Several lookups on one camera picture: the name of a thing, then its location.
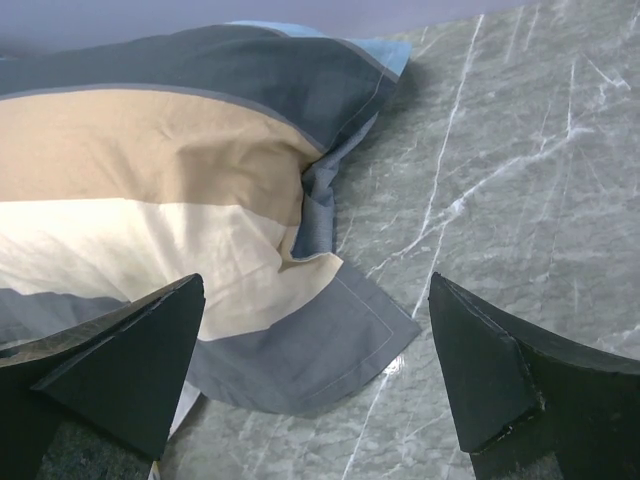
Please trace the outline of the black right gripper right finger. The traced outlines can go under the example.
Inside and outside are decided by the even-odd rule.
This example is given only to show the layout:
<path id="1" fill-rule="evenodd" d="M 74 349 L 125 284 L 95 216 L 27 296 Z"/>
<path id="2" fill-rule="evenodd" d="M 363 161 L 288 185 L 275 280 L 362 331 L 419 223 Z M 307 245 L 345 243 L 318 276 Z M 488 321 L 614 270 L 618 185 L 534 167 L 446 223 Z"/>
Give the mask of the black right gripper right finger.
<path id="1" fill-rule="evenodd" d="M 547 331 L 440 274 L 429 310 L 476 478 L 638 478 L 638 361 Z"/>

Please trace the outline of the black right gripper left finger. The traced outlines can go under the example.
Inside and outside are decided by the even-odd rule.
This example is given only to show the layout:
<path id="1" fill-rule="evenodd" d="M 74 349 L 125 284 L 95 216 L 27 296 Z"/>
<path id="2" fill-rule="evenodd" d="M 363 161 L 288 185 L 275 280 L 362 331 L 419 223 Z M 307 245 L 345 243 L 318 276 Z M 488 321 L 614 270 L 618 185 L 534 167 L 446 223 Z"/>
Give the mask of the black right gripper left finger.
<path id="1" fill-rule="evenodd" d="M 145 479 L 161 459 L 205 306 L 186 276 L 1 350 L 4 479 Z"/>

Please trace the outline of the striped blue beige pillowcase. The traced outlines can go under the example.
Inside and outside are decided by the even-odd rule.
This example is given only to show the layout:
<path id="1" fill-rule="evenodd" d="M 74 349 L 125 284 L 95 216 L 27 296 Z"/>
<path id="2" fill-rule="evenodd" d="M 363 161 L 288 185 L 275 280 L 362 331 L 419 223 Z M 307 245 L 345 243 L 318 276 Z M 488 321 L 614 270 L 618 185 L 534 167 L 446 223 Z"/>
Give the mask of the striped blue beige pillowcase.
<path id="1" fill-rule="evenodd" d="M 411 47 L 236 22 L 1 63 L 1 340 L 192 273 L 184 388 L 294 415 L 382 372 L 419 326 L 336 255 L 333 180 Z"/>

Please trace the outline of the white pillow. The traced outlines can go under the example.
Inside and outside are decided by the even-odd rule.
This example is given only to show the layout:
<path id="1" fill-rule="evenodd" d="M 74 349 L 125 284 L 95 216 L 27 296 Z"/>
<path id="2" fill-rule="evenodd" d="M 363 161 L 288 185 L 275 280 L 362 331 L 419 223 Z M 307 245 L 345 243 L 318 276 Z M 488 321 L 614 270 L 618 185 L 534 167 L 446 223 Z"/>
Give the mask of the white pillow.
<path id="1" fill-rule="evenodd" d="M 178 431 L 186 416 L 200 397 L 200 394 L 201 392 L 197 388 L 187 381 L 184 382 L 168 438 L 171 438 Z"/>

